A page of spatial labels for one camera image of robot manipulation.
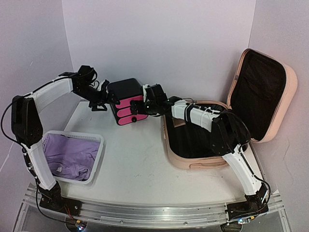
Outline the purple garment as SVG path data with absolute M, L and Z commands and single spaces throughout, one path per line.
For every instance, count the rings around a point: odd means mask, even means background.
M 42 144 L 53 176 L 76 181 L 90 178 L 100 142 L 48 134 Z

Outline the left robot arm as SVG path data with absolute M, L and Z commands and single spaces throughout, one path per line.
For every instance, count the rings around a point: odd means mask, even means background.
M 64 72 L 57 78 L 33 90 L 13 97 L 7 110 L 11 110 L 11 130 L 14 138 L 6 133 L 7 139 L 22 148 L 26 167 L 36 184 L 44 191 L 54 191 L 59 187 L 52 175 L 43 152 L 43 126 L 40 112 L 60 97 L 74 93 L 89 102 L 92 111 L 106 111 L 107 104 L 119 105 L 120 101 L 105 80 L 94 87 L 97 72 L 93 67 L 83 65 L 77 72 Z

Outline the pink hard-shell suitcase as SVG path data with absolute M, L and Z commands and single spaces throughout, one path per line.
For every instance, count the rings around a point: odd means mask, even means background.
M 249 129 L 251 142 L 272 140 L 283 121 L 297 89 L 297 75 L 288 65 L 246 49 L 239 60 L 226 103 L 199 100 L 197 105 L 231 110 Z M 172 118 L 164 118 L 167 157 L 180 169 L 213 169 L 227 162 L 210 149 L 210 133 L 188 124 L 174 127 Z

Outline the black pink drawer organizer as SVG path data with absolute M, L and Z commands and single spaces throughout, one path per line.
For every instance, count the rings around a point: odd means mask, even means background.
M 131 113 L 130 102 L 143 100 L 141 84 L 135 78 L 109 83 L 107 90 L 113 92 L 120 102 L 120 104 L 111 105 L 114 118 L 119 126 L 135 123 L 148 117 Z

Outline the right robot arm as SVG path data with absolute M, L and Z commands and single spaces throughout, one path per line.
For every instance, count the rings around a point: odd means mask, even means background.
M 143 99 L 131 100 L 134 115 L 169 116 L 197 125 L 210 133 L 210 149 L 225 160 L 239 179 L 245 201 L 230 203 L 230 219 L 257 216 L 268 210 L 270 185 L 259 178 L 244 156 L 243 147 L 251 135 L 244 122 L 231 110 L 215 110 L 197 105 L 193 100 L 167 97 L 160 84 L 142 86 Z

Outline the white perforated plastic basket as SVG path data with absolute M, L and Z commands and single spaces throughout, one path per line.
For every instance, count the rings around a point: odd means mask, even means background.
M 43 136 L 42 145 L 56 180 L 78 185 L 93 182 L 104 149 L 101 135 L 50 130 Z

